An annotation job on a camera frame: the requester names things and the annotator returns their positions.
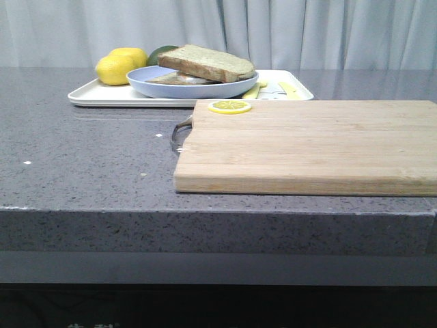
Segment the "yellow lemon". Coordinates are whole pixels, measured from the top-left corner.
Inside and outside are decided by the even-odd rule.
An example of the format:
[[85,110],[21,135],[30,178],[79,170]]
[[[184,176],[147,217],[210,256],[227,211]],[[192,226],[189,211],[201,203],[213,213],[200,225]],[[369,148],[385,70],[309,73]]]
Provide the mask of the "yellow lemon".
[[127,85],[127,74],[136,68],[138,66],[130,56],[107,55],[96,64],[95,71],[104,84]]
[[135,47],[121,47],[113,49],[109,55],[125,55],[131,57],[136,67],[142,68],[147,65],[148,55],[147,53],[141,49],[141,48],[135,48]]

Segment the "yellow plastic knife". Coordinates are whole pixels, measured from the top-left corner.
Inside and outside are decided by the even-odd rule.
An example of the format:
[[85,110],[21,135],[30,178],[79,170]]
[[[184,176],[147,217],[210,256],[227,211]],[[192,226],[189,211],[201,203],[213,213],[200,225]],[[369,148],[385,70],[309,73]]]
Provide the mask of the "yellow plastic knife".
[[287,99],[301,100],[301,97],[299,96],[297,89],[293,85],[289,84],[288,82],[284,82],[284,81],[278,82],[278,85],[285,92]]

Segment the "yellow plastic fork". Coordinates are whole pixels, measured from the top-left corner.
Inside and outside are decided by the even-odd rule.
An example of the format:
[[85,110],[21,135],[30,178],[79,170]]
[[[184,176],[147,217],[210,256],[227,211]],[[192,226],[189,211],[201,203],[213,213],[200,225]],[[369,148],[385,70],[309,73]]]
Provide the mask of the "yellow plastic fork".
[[266,87],[267,81],[257,81],[255,85],[242,95],[242,99],[257,99],[259,91]]

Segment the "white curtain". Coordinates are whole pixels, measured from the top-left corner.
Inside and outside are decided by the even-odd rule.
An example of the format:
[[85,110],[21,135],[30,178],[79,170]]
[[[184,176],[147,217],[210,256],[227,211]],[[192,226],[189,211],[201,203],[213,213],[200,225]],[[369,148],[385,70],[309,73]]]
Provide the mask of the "white curtain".
[[435,1],[2,1],[3,67],[198,44],[258,68],[433,70]]

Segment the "bread slice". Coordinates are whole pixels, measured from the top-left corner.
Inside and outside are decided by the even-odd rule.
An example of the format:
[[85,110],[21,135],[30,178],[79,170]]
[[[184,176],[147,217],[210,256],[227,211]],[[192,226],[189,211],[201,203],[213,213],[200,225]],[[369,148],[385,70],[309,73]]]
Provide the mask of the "bread slice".
[[243,81],[255,75],[251,61],[195,44],[161,53],[158,65],[221,83]]
[[187,84],[187,83],[183,83],[183,82],[180,82],[179,80],[177,80],[176,72],[171,72],[171,73],[159,76],[159,77],[154,77],[152,79],[146,80],[146,82],[148,82],[148,83],[159,83],[159,84],[169,84],[169,85],[208,85],[208,84],[216,84],[216,83],[218,83],[218,81],[213,81],[213,80],[210,80],[210,82],[207,83],[207,84]]

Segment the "green lime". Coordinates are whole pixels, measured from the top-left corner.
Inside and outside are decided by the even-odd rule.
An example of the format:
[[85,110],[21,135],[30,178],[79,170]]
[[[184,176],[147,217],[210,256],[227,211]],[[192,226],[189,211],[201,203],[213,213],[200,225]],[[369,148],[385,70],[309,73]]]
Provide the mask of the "green lime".
[[155,49],[148,57],[146,66],[157,66],[158,65],[158,56],[162,53],[166,53],[168,51],[172,51],[174,49],[177,49],[178,46],[174,45],[166,45],[161,46],[157,49]]

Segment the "cream serving tray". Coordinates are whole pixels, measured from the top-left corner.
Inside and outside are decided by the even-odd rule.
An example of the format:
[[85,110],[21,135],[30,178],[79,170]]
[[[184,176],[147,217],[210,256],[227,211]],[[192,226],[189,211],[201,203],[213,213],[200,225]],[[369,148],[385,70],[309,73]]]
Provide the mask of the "cream serving tray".
[[[294,100],[313,100],[314,95],[289,71],[258,70],[259,79],[267,83],[258,94],[266,100],[269,92],[281,92],[279,82],[290,84]],[[138,108],[192,108],[195,99],[150,98],[135,91],[130,85],[110,86],[94,79],[68,94],[70,102],[80,107],[138,107]]]

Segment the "back yellow lemon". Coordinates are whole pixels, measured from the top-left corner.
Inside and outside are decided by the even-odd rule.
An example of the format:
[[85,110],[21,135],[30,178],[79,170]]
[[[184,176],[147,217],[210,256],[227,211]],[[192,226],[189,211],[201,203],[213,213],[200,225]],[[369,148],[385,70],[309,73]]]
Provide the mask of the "back yellow lemon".
[[131,57],[136,67],[142,68],[147,65],[148,55],[147,53],[141,49],[141,48],[135,48],[135,47],[121,47],[113,49],[109,55],[125,55]]

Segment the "fried egg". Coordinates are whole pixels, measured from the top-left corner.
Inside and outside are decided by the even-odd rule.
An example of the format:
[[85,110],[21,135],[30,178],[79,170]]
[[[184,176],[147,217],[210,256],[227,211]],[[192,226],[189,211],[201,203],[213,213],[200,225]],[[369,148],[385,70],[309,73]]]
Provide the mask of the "fried egg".
[[187,84],[207,84],[210,82],[210,80],[185,74],[183,72],[176,72],[176,77],[177,80],[179,80],[180,82],[187,83]]

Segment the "front yellow lemon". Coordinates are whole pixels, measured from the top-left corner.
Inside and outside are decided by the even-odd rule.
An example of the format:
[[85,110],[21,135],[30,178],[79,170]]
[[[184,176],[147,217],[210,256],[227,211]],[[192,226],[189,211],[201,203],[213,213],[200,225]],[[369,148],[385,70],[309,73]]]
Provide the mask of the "front yellow lemon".
[[96,64],[95,71],[104,84],[127,85],[127,74],[136,68],[138,66],[130,56],[107,55]]

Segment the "lemon slice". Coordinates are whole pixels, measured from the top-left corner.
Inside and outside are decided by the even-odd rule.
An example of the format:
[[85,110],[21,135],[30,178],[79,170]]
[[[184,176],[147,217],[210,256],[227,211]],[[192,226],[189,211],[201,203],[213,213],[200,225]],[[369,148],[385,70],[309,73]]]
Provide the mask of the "lemon slice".
[[211,102],[208,109],[221,114],[239,114],[250,111],[252,106],[243,100],[218,100]]

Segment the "light blue plate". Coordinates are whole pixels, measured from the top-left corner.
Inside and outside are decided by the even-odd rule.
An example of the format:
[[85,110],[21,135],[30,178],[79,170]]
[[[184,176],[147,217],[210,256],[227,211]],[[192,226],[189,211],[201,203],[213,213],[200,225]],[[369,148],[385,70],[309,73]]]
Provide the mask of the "light blue plate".
[[126,77],[129,84],[139,93],[151,98],[233,98],[250,90],[258,80],[255,72],[250,79],[232,83],[213,83],[200,85],[172,85],[152,83],[151,80],[176,72],[170,68],[148,66],[130,71]]

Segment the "wooden cutting board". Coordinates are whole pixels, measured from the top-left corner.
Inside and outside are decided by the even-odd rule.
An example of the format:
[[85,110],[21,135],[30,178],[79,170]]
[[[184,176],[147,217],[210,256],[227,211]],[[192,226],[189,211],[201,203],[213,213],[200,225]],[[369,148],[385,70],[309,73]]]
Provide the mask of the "wooden cutting board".
[[179,192],[434,196],[429,100],[197,101],[173,175]]

